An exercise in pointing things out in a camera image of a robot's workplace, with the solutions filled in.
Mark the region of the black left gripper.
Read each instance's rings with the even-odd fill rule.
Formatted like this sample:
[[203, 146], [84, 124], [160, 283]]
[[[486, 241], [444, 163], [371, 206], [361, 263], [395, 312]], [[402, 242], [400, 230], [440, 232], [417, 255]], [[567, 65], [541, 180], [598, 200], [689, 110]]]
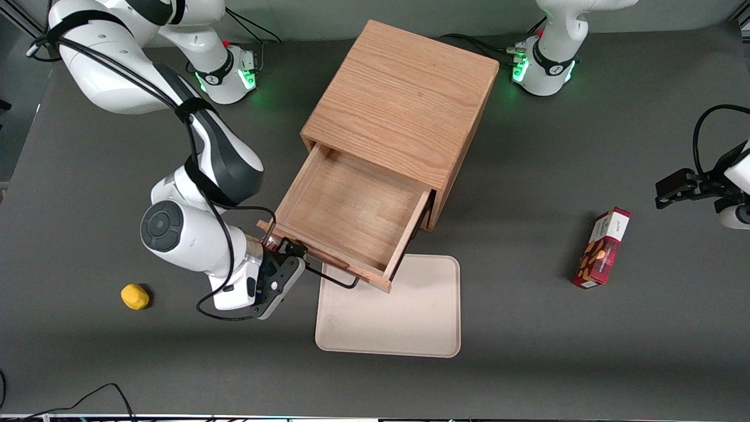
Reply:
[[[748, 192], [744, 192], [736, 182], [732, 182], [724, 172], [732, 166], [738, 165], [742, 159], [748, 158], [748, 146], [736, 146], [721, 155], [712, 170], [704, 171], [698, 147], [694, 147], [694, 164], [701, 181], [702, 192], [715, 194], [722, 200], [731, 204], [748, 204]], [[683, 168], [659, 180], [654, 185], [656, 198], [654, 205], [656, 209], [664, 209], [670, 204], [695, 201], [701, 199], [700, 190], [696, 190], [696, 172]]]

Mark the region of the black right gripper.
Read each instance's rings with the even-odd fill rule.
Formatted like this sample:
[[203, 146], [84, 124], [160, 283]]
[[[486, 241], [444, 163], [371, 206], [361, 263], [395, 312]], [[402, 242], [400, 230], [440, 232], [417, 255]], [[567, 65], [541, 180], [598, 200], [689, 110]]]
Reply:
[[305, 271], [308, 248], [284, 237], [279, 252], [266, 250], [255, 284], [255, 303], [251, 317], [265, 320], [284, 301], [293, 285]]

